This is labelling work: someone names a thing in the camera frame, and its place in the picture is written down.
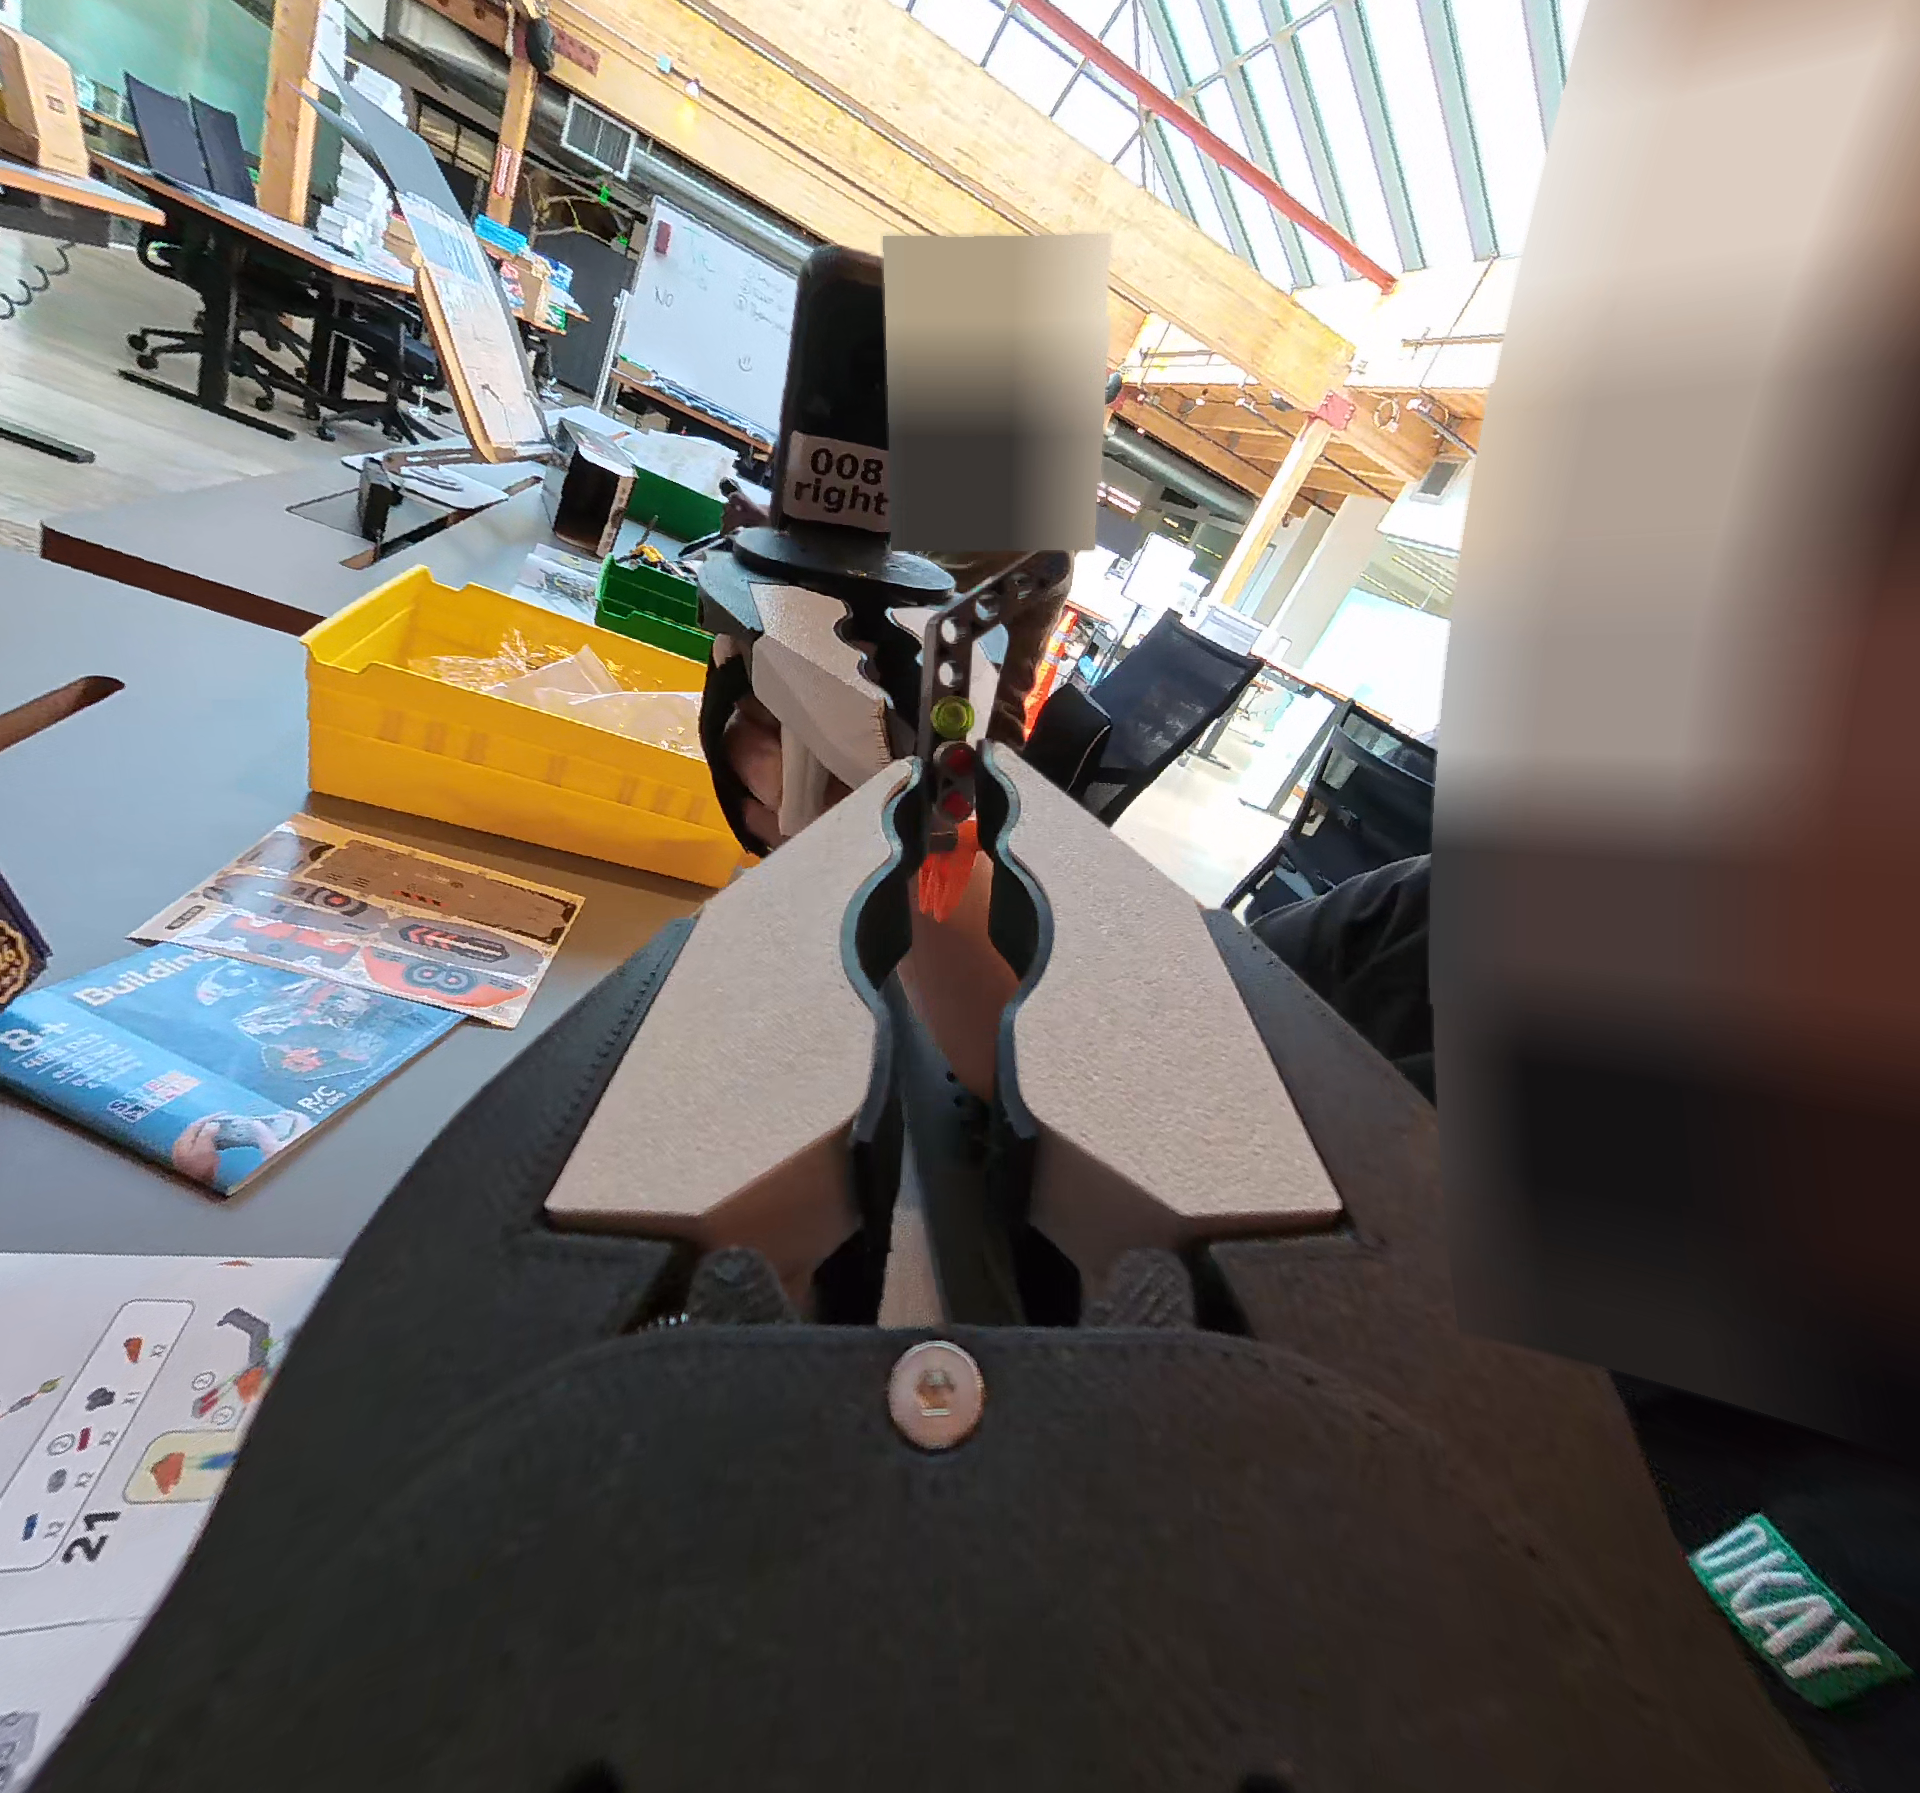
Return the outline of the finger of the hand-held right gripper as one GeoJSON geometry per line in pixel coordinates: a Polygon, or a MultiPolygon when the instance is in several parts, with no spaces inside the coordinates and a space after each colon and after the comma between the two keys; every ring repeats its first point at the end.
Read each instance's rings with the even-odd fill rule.
{"type": "Polygon", "coordinates": [[[752,587],[752,690],[780,724],[780,839],[822,813],[826,778],[857,791],[902,758],[899,715],[869,669],[874,627],[813,587],[752,587]]]}

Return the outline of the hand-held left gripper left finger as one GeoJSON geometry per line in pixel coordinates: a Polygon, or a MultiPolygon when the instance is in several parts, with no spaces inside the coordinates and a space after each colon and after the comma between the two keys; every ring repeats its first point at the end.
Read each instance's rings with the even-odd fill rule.
{"type": "Polygon", "coordinates": [[[817,1318],[875,1318],[917,778],[884,766],[705,901],[544,1195],[555,1225],[749,1246],[817,1318]]]}

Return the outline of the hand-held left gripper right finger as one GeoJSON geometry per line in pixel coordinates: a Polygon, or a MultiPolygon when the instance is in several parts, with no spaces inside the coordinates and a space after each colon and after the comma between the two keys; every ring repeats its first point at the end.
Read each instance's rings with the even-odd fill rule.
{"type": "Polygon", "coordinates": [[[1156,1252],[1200,1325],[1251,1325],[1223,1246],[1337,1225],[1342,1200],[1193,896],[1023,754],[984,752],[980,912],[1004,979],[977,1154],[989,1325],[1075,1325],[1156,1252]]]}

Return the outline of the grey angled building beam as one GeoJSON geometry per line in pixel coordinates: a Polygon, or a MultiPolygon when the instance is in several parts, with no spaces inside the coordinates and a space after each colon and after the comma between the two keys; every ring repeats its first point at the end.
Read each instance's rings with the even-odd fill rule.
{"type": "Polygon", "coordinates": [[[1069,581],[1068,552],[1027,552],[957,590],[942,606],[922,654],[922,722],[914,761],[923,809],[923,857],[954,852],[977,809],[980,745],[993,694],[971,702],[974,646],[993,629],[1011,629],[1069,581]]]}

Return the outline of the standing desk with black leg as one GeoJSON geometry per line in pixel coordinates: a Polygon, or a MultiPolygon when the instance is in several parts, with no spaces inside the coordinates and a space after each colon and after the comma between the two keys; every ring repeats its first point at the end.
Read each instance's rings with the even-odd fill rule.
{"type": "Polygon", "coordinates": [[[75,244],[111,244],[114,221],[164,226],[164,211],[102,180],[52,172],[2,156],[2,229],[50,238],[60,256],[55,265],[32,262],[20,275],[17,291],[2,282],[2,315],[12,318],[32,306],[35,294],[70,269],[75,244]]]}
{"type": "Polygon", "coordinates": [[[292,439],[292,427],[267,415],[281,394],[300,403],[321,439],[345,420],[395,441],[430,436],[406,406],[406,387],[433,363],[412,269],[364,265],[306,226],[148,166],[120,157],[102,157],[102,166],[155,199],[164,221],[143,226],[139,256],[157,251],[164,272],[202,300],[193,384],[160,382],[157,353],[146,347],[123,378],[281,439],[292,439]]]}

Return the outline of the grey desk with brown edge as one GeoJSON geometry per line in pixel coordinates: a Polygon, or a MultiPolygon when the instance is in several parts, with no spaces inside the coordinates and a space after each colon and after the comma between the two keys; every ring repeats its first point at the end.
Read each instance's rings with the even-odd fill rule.
{"type": "Polygon", "coordinates": [[[373,587],[424,567],[445,587],[506,594],[549,539],[532,490],[361,561],[355,481],[343,461],[52,514],[39,554],[278,631],[306,631],[373,587]]]}

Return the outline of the person's right hand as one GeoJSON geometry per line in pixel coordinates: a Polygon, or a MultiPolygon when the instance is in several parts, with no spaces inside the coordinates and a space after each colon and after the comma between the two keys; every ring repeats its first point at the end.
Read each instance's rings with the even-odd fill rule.
{"type": "Polygon", "coordinates": [[[755,699],[743,699],[725,730],[725,754],[743,785],[743,822],[749,836],[772,849],[784,840],[784,734],[780,722],[755,699]]]}

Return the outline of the green plastic bin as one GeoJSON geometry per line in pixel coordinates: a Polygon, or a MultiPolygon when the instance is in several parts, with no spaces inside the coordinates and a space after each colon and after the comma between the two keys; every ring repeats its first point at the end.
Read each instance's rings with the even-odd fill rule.
{"type": "Polygon", "coordinates": [[[622,517],[671,539],[702,539],[720,530],[728,502],[635,466],[622,517]]]}
{"type": "Polygon", "coordinates": [[[705,664],[713,654],[713,631],[699,627],[696,585],[640,557],[598,564],[592,623],[693,664],[705,664]]]}

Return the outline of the clear plastic parts bags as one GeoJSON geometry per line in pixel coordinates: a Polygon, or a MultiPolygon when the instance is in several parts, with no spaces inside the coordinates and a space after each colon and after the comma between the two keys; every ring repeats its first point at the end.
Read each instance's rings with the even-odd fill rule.
{"type": "Polygon", "coordinates": [[[510,631],[492,654],[424,654],[407,670],[464,691],[515,702],[555,719],[574,719],[640,745],[696,754],[696,691],[628,687],[592,649],[561,654],[510,631]]]}

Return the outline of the sticker sheet with orange prints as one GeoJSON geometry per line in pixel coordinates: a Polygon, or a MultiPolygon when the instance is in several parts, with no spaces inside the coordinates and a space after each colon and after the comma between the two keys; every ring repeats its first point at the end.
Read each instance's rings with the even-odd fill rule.
{"type": "Polygon", "coordinates": [[[549,949],[483,925],[300,882],[300,864],[343,839],[373,836],[318,818],[290,818],[133,928],[130,939],[278,963],[512,1028],[564,943],[549,949]]]}

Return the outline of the black mesh office chair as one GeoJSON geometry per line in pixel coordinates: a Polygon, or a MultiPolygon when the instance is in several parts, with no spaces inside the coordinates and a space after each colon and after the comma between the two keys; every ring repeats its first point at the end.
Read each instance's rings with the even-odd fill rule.
{"type": "Polygon", "coordinates": [[[1224,719],[1263,663],[1197,636],[1172,612],[1090,691],[1050,691],[1023,758],[1112,827],[1197,737],[1224,719]]]}
{"type": "Polygon", "coordinates": [[[1434,782],[1431,739],[1345,702],[1333,712],[1300,810],[1223,907],[1255,919],[1330,896],[1375,867],[1428,857],[1434,782]]]}

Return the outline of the leaning cardboard panel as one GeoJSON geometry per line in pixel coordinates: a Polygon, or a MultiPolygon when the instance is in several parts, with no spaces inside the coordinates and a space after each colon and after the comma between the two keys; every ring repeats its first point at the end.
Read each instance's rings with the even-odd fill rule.
{"type": "Polygon", "coordinates": [[[464,218],[401,190],[416,299],[467,445],[486,461],[549,455],[550,436],[531,387],[503,288],[464,218]]]}

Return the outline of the blue instruction booklet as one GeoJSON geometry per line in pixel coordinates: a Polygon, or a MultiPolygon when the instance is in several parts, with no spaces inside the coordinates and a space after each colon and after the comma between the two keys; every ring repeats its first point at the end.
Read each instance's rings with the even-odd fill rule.
{"type": "Polygon", "coordinates": [[[461,1021],[160,943],[2,1009],[2,1085],[218,1195],[461,1021]]]}

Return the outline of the white open instruction manual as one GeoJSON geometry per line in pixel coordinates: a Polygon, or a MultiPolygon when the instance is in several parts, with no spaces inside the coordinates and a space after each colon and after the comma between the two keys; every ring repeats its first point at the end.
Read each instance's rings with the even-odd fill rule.
{"type": "Polygon", "coordinates": [[[318,1257],[2,1259],[2,1788],[160,1606],[321,1295],[318,1257]]]}

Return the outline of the cardboard box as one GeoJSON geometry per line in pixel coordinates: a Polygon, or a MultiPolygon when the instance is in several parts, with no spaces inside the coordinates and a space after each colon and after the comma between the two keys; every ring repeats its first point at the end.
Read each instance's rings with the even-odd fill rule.
{"type": "Polygon", "coordinates": [[[69,63],[2,23],[2,156],[69,180],[90,177],[90,151],[69,63]]]}

